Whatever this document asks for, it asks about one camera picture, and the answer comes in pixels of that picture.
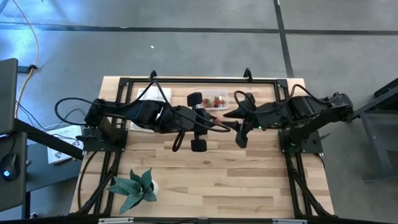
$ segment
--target plastic container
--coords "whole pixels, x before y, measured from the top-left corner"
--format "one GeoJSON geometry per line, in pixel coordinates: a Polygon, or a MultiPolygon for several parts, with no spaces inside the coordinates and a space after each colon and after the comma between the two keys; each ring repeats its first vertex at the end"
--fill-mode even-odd
{"type": "Polygon", "coordinates": [[[228,91],[227,90],[199,90],[203,101],[198,108],[206,110],[224,110],[228,108],[228,91]]]}

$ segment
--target plant leaf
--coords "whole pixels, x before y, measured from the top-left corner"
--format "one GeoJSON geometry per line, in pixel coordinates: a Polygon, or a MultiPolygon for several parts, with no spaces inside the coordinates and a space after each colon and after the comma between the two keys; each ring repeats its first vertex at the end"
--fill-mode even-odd
{"type": "Polygon", "coordinates": [[[127,196],[126,201],[124,202],[124,204],[122,205],[122,207],[120,207],[120,211],[119,214],[123,214],[124,212],[126,212],[127,210],[129,210],[130,208],[132,208],[132,206],[138,202],[141,199],[142,196],[140,195],[132,195],[129,194],[127,196]]]}
{"type": "Polygon", "coordinates": [[[137,174],[135,174],[135,173],[132,171],[132,169],[130,170],[130,179],[131,179],[131,180],[135,180],[135,181],[137,181],[137,182],[140,182],[140,181],[141,181],[141,177],[138,176],[137,174]]]}
{"type": "Polygon", "coordinates": [[[120,195],[125,195],[125,196],[129,195],[129,192],[125,191],[123,188],[121,188],[118,185],[110,186],[106,190],[113,192],[115,194],[120,194],[120,195]]]}
{"type": "Polygon", "coordinates": [[[144,186],[144,190],[147,190],[150,188],[150,183],[152,183],[152,176],[150,174],[152,168],[149,170],[145,171],[144,174],[141,177],[141,184],[144,186]]]}
{"type": "Polygon", "coordinates": [[[156,195],[149,187],[147,192],[144,194],[144,200],[147,202],[156,202],[156,195]]]}
{"type": "Polygon", "coordinates": [[[135,180],[122,179],[119,177],[113,177],[113,179],[116,181],[116,185],[121,187],[129,194],[137,194],[138,192],[142,191],[142,185],[135,180]]]}

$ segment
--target concrete floor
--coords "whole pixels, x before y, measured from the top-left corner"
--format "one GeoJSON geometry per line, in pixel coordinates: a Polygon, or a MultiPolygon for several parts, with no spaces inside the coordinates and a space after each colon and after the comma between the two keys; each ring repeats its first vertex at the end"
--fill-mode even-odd
{"type": "MultiPolygon", "coordinates": [[[[31,22],[88,26],[227,27],[277,29],[272,0],[18,0],[31,22]]],[[[398,1],[280,0],[286,29],[397,30],[398,1]]],[[[0,22],[24,22],[12,1],[0,22]]],[[[105,75],[232,76],[246,67],[256,77],[287,77],[279,34],[36,31],[39,70],[22,105],[42,125],[58,123],[56,101],[94,99],[105,75]]],[[[288,35],[294,76],[317,96],[347,93],[355,108],[397,78],[398,36],[288,35]]],[[[0,59],[31,64],[35,42],[29,30],[0,30],[0,59]]],[[[25,79],[18,77],[20,88],[25,79]]],[[[87,105],[65,103],[61,113],[87,105]]],[[[80,114],[72,117],[81,121],[80,114]]],[[[379,170],[362,124],[329,124],[321,133],[326,175],[335,213],[344,218],[398,222],[398,180],[364,183],[379,170]]],[[[32,211],[67,214],[76,180],[32,193],[32,211]]],[[[0,213],[19,218],[21,208],[0,213]]]]}

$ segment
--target wooden tabletop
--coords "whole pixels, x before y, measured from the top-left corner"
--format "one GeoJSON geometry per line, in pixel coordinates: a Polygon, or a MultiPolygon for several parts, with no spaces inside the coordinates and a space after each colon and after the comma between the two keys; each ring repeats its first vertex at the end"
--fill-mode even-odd
{"type": "MultiPolygon", "coordinates": [[[[116,99],[120,77],[104,77],[99,98],[116,99]]],[[[289,88],[301,78],[288,79],[289,88]]],[[[229,108],[212,113],[222,114],[236,109],[233,92],[250,92],[256,104],[275,101],[274,88],[268,84],[211,84],[211,83],[161,83],[172,89],[172,105],[186,105],[187,95],[200,90],[228,90],[229,108]]],[[[145,83],[135,83],[132,99],[138,88],[145,83]]],[[[248,134],[248,147],[239,148],[235,142],[236,132],[208,132],[208,151],[197,153],[190,150],[193,134],[187,133],[178,152],[172,152],[176,134],[156,134],[130,131],[126,151],[122,154],[119,177],[129,178],[129,171],[141,175],[152,167],[152,178],[159,185],[156,202],[142,201],[123,216],[131,217],[217,217],[217,218],[292,218],[292,199],[284,155],[280,152],[276,130],[253,130],[248,134]]],[[[104,153],[99,152],[88,165],[82,181],[82,203],[86,202],[100,179],[104,153]]],[[[308,188],[330,213],[333,213],[328,184],[321,160],[311,154],[303,154],[303,164],[308,188]]],[[[302,193],[298,190],[300,208],[304,211],[302,193]]],[[[108,191],[104,191],[101,211],[104,209],[108,191]]],[[[126,196],[115,195],[112,216],[126,196]]],[[[71,212],[77,211],[77,193],[71,212]]]]}

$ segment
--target potted plant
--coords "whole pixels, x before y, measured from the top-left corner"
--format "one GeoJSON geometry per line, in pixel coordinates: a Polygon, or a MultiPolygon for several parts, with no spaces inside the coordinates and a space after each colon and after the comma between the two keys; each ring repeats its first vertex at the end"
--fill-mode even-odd
{"type": "Polygon", "coordinates": [[[113,177],[116,184],[108,187],[107,190],[115,194],[127,196],[126,201],[120,208],[120,214],[123,214],[130,208],[135,207],[142,200],[147,202],[156,201],[159,187],[157,183],[152,180],[152,176],[150,174],[151,170],[152,168],[145,171],[142,177],[136,175],[132,169],[130,170],[130,179],[113,177]]]}

